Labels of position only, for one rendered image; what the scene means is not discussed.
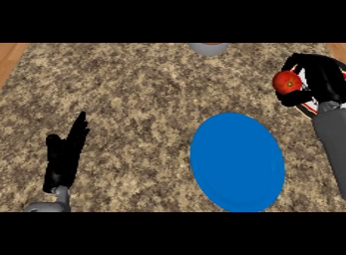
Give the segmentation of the blue plate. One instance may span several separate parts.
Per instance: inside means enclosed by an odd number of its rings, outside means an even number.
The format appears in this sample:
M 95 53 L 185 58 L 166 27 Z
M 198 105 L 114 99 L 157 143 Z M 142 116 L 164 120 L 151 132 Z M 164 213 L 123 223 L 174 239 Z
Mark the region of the blue plate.
M 284 157 L 263 124 L 220 113 L 198 126 L 189 143 L 189 168 L 211 202 L 231 212 L 257 212 L 284 184 Z

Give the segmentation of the red tomato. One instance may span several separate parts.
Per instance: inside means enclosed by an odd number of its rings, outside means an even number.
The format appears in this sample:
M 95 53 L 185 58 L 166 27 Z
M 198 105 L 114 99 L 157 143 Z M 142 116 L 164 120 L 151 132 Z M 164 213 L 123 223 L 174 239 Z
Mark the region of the red tomato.
M 302 88 L 299 76 L 291 71 L 278 72 L 272 78 L 272 87 L 279 95 L 299 91 Z

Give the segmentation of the grey bowl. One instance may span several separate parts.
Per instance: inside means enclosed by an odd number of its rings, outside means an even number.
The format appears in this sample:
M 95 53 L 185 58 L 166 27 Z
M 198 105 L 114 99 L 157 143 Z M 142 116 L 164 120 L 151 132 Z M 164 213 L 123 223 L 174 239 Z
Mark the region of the grey bowl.
M 219 43 L 219 44 L 213 44 L 213 45 L 209 45 L 204 43 L 189 43 L 188 46 L 198 54 L 201 54 L 204 56 L 220 55 L 228 48 L 226 43 Z

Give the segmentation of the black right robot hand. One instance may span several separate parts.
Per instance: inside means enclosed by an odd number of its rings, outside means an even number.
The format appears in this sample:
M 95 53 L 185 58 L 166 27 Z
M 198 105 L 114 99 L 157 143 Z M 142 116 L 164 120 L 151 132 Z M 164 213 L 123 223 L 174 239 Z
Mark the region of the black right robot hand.
M 305 80 L 309 90 L 293 91 L 285 95 L 275 93 L 285 107 L 299 106 L 312 99 L 318 103 L 346 103 L 346 82 L 333 58 L 315 54 L 294 53 L 287 58 L 281 70 L 290 71 L 291 68 L 294 68 L 294 74 L 299 74 L 300 70 L 305 70 Z

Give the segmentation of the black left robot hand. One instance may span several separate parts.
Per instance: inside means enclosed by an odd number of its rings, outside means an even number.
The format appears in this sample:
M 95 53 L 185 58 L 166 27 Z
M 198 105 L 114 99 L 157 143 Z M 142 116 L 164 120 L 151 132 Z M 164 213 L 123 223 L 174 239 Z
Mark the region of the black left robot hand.
M 52 193 L 59 186 L 71 187 L 75 179 L 80 154 L 89 134 L 86 113 L 80 112 L 65 138 L 56 134 L 46 136 L 47 167 L 43 191 Z

